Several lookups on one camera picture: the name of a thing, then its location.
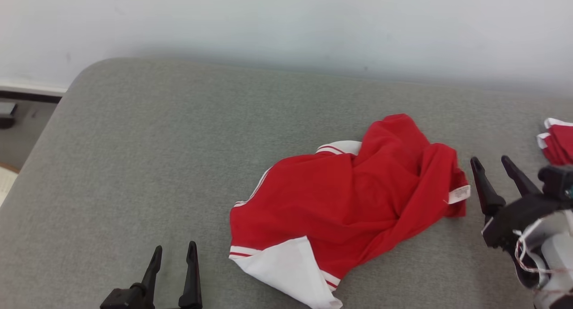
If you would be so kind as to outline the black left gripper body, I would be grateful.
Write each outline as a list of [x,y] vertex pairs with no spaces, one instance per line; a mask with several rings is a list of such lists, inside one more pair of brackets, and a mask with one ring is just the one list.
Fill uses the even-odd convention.
[[145,288],[113,289],[100,309],[156,309]]

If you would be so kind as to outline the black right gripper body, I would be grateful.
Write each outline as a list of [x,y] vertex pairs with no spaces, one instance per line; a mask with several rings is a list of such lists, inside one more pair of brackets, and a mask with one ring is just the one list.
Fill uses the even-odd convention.
[[514,230],[524,231],[538,219],[565,210],[565,201],[542,193],[526,195],[507,205],[492,205],[482,209],[485,225],[482,236],[489,248],[509,251],[517,244]]

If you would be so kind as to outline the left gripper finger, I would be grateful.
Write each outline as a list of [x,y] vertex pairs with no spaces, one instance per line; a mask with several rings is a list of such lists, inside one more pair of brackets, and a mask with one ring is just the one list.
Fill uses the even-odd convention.
[[140,283],[134,283],[130,289],[135,289],[141,293],[143,300],[154,300],[156,276],[160,271],[162,262],[163,248],[161,245],[156,246],[149,266],[145,271],[145,275]]
[[199,274],[198,248],[195,241],[190,241],[186,256],[188,270],[186,273],[184,292],[178,300],[181,309],[202,309],[202,289]]

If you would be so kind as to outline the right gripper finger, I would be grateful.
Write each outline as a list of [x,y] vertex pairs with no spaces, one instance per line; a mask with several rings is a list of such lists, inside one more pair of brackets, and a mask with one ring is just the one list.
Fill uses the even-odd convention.
[[518,192],[521,197],[527,197],[532,195],[541,195],[542,191],[514,164],[509,156],[503,155],[501,157],[501,163],[507,175],[514,181]]
[[485,168],[479,158],[472,157],[470,165],[474,176],[475,189],[479,197],[479,204],[484,215],[484,223],[487,224],[507,203],[502,196],[496,193],[489,182]]

